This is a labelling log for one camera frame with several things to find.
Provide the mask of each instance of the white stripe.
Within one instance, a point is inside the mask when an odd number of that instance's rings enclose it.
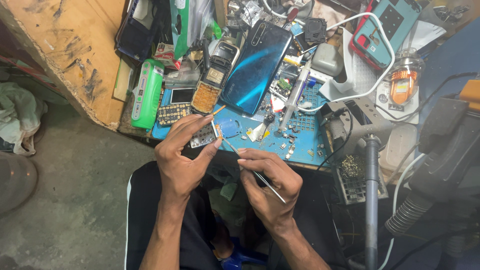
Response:
[[[127,249],[128,249],[128,204],[130,201],[130,191],[132,190],[132,185],[130,184],[130,180],[132,179],[132,176],[130,175],[130,179],[128,180],[128,185],[127,185],[127,239],[125,240],[125,261],[123,263],[123,269],[127,270]]]

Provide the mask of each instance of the red phone case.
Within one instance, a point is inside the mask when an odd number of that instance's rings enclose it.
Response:
[[[373,2],[376,1],[376,0],[370,0],[370,3],[368,4],[368,7],[367,7],[367,10],[365,10],[365,12],[371,12],[373,7],[372,7],[372,4]],[[350,48],[356,53],[358,54],[360,57],[362,57],[363,59],[365,59],[365,61],[367,61],[367,63],[372,66],[374,69],[376,70],[382,70],[379,66],[377,66],[372,60],[370,60],[370,58],[368,58],[360,49],[358,49],[354,44],[353,44],[353,39],[355,38],[355,35],[357,34],[357,32],[360,30],[360,28],[363,26],[363,24],[365,23],[365,21],[368,19],[368,15],[365,15],[363,16],[360,21],[359,21],[359,24],[357,26],[357,30],[355,30],[355,33],[353,33],[353,36],[352,36],[352,39],[350,40]]]

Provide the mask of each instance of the white plastic sheet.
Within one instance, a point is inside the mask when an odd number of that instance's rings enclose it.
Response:
[[[15,154],[35,154],[33,135],[40,127],[40,117],[47,110],[45,102],[18,84],[0,84],[0,137],[15,144]]]

